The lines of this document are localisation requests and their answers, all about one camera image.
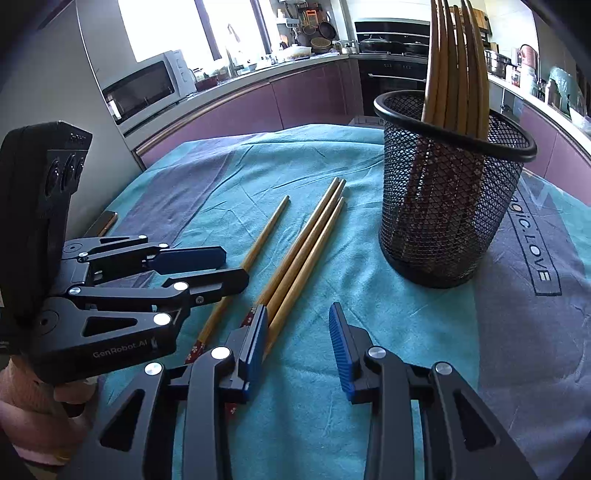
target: silver pivot screw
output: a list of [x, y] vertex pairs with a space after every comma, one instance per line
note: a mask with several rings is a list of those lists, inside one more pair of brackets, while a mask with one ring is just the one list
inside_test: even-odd
[[449, 375], [453, 372], [453, 368], [448, 363], [439, 362], [437, 365], [435, 365], [435, 371], [440, 375]]
[[368, 355], [371, 358], [384, 358], [386, 356], [386, 350], [380, 346], [373, 346], [368, 350]]
[[152, 362], [151, 364], [146, 365], [144, 368], [144, 372], [148, 375], [158, 375], [162, 371], [162, 365], [158, 362]]
[[230, 349], [227, 346], [217, 346], [212, 350], [212, 357], [216, 360], [223, 360], [230, 356]]

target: mesh container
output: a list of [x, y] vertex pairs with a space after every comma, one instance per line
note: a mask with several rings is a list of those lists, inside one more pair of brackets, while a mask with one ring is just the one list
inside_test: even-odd
[[424, 95], [399, 91], [375, 100], [386, 120], [379, 243], [404, 277], [448, 288], [475, 272], [537, 147], [493, 110], [488, 142], [425, 124]]

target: wooden chopstick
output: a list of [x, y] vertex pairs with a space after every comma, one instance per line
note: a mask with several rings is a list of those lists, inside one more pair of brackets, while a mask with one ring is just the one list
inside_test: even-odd
[[332, 194], [337, 189], [337, 186], [339, 185], [339, 180], [340, 179], [338, 177], [335, 177], [333, 179], [329, 188], [326, 190], [323, 197], [320, 199], [320, 202], [318, 203], [318, 205], [316, 205], [316, 208], [312, 212], [312, 215], [310, 215], [310, 218], [304, 225], [304, 228], [300, 231], [294, 242], [291, 244], [290, 249], [283, 257], [283, 260], [273, 273], [271, 279], [269, 280], [269, 282], [267, 282], [267, 285], [265, 286], [261, 294], [258, 296], [255, 304], [267, 305], [269, 303], [269, 300], [271, 300], [271, 297], [273, 296], [275, 290], [279, 286], [279, 283], [283, 279], [285, 272], [290, 267], [297, 253], [300, 251], [302, 244], [304, 244], [306, 238], [308, 238], [308, 235], [310, 234], [311, 230], [314, 228], [314, 225], [318, 221], [318, 218], [324, 211], [324, 208], [326, 207], [326, 204], [332, 197]]
[[456, 132], [460, 135], [466, 134], [466, 121], [468, 113], [468, 66], [466, 61], [466, 43], [464, 42], [464, 29], [460, 9], [453, 6], [453, 16], [456, 20], [457, 35], [457, 125]]
[[[256, 241], [254, 242], [254, 244], [252, 244], [250, 250], [246, 254], [246, 257], [244, 258], [244, 260], [240, 264], [240, 266], [244, 270], [246, 270], [247, 272], [252, 268], [252, 265], [255, 262], [256, 257], [260, 253], [263, 245], [267, 241], [267, 238], [269, 237], [273, 228], [277, 224], [277, 220], [279, 220], [279, 217], [283, 213], [283, 210], [285, 210], [285, 207], [287, 206], [289, 201], [290, 201], [289, 195], [286, 195], [285, 197], [283, 197], [283, 200], [281, 201], [279, 206], [276, 208], [275, 212], [273, 212], [273, 215], [271, 216], [271, 218], [269, 219], [269, 221], [265, 225], [265, 228], [259, 234], [259, 236], [256, 239]], [[201, 332], [199, 333], [199, 336], [197, 337], [197, 341], [195, 342], [195, 345], [191, 349], [191, 352], [187, 355], [187, 358], [185, 359], [185, 363], [194, 362], [195, 359], [199, 355], [201, 355], [201, 352], [203, 352], [205, 345], [207, 345], [207, 342], [209, 341], [213, 331], [216, 329], [216, 327], [218, 326], [218, 324], [222, 320], [222, 315], [223, 315], [224, 311], [226, 310], [226, 308], [228, 308], [228, 305], [230, 305], [231, 301], [232, 301], [232, 297], [222, 297], [222, 299], [218, 303], [216, 303], [212, 312], [209, 314], [209, 317], [207, 318], [205, 325], [201, 329]]]
[[443, 0], [443, 9], [447, 26], [447, 107], [445, 113], [446, 130], [456, 131], [457, 96], [459, 90], [459, 70], [457, 66], [456, 36], [453, 33], [452, 15], [447, 0]]
[[468, 0], [468, 14], [470, 17], [470, 23], [474, 32], [474, 44], [476, 50], [476, 60], [478, 63], [478, 86], [479, 86], [479, 115], [478, 115], [478, 138], [481, 140], [488, 139], [488, 122], [489, 122], [489, 96], [488, 96], [488, 72], [486, 70], [486, 63], [484, 58], [484, 45], [482, 44], [482, 36], [480, 35], [480, 29], [478, 22], [476, 21], [476, 15], [472, 4]]
[[439, 29], [439, 76], [437, 81], [437, 104], [433, 115], [433, 125], [443, 127], [447, 106], [447, 24], [441, 0], [437, 0], [437, 28]]
[[476, 58], [474, 30], [465, 0], [462, 0], [462, 13], [464, 27], [466, 29], [466, 49], [468, 55], [468, 116], [466, 120], [466, 135], [476, 138], [480, 123], [480, 80], [478, 78], [478, 59]]
[[293, 305], [296, 303], [296, 300], [299, 298], [304, 286], [306, 285], [306, 281], [310, 277], [314, 266], [317, 264], [318, 259], [320, 258], [320, 254], [326, 245], [326, 241], [328, 240], [330, 233], [332, 232], [333, 228], [335, 227], [336, 221], [339, 218], [339, 214], [345, 205], [345, 199], [340, 198], [339, 203], [337, 203], [333, 213], [330, 215], [330, 219], [328, 223], [326, 223], [322, 233], [318, 237], [318, 240], [314, 244], [310, 255], [306, 259], [304, 265], [302, 266], [298, 276], [295, 278], [293, 285], [289, 289], [289, 292], [285, 296], [285, 299], [281, 303], [281, 307], [277, 311], [275, 318], [269, 325], [269, 331], [267, 332], [267, 347], [265, 348], [265, 356], [269, 354], [273, 345], [277, 341], [277, 337], [281, 333], [285, 325], [285, 321], [287, 320], [288, 315], [293, 308]]
[[306, 259], [308, 258], [308, 255], [310, 254], [310, 251], [312, 250], [312, 247], [314, 247], [316, 240], [318, 240], [318, 237], [322, 233], [322, 230], [324, 229], [326, 222], [328, 222], [330, 215], [334, 211], [335, 206], [339, 201], [340, 194], [343, 192], [343, 188], [345, 188], [345, 183], [346, 180], [344, 179], [342, 179], [339, 182], [339, 185], [337, 186], [337, 189], [330, 198], [330, 201], [326, 205], [324, 212], [322, 212], [322, 214], [318, 218], [318, 221], [314, 225], [314, 228], [311, 230], [308, 238], [301, 246], [300, 251], [295, 256], [290, 267], [287, 269], [287, 272], [285, 272], [285, 275], [283, 276], [283, 279], [281, 280], [279, 286], [275, 290], [275, 293], [271, 297], [271, 300], [269, 300], [269, 303], [267, 304], [267, 316], [270, 323], [273, 321], [275, 314], [279, 310], [281, 303], [285, 299], [285, 296], [291, 288], [291, 285], [293, 284], [298, 273], [300, 272], [302, 265], [304, 265]]
[[427, 64], [427, 86], [422, 120], [432, 124], [437, 105], [437, 88], [439, 75], [439, 27], [437, 25], [437, 4], [431, 0], [431, 30], [429, 34], [429, 63]]

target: bright window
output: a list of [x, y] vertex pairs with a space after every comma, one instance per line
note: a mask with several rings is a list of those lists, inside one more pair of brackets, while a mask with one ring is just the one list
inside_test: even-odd
[[119, 9], [137, 61], [169, 50], [191, 69], [213, 61], [193, 0], [119, 0]]
[[[203, 0], [222, 57], [226, 49], [238, 60], [256, 63], [265, 55], [261, 34], [249, 0]], [[230, 33], [228, 25], [235, 32]]]

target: cabinet door handle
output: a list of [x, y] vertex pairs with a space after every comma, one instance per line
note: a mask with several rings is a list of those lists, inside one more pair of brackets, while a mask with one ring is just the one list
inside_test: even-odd
[[395, 77], [393, 75], [374, 75], [373, 73], [368, 73], [368, 76], [371, 78], [377, 78], [377, 79], [396, 79], [396, 80], [410, 80], [411, 82], [423, 82], [423, 83], [427, 83], [427, 79], [421, 80], [421, 79], [412, 79], [409, 77]]

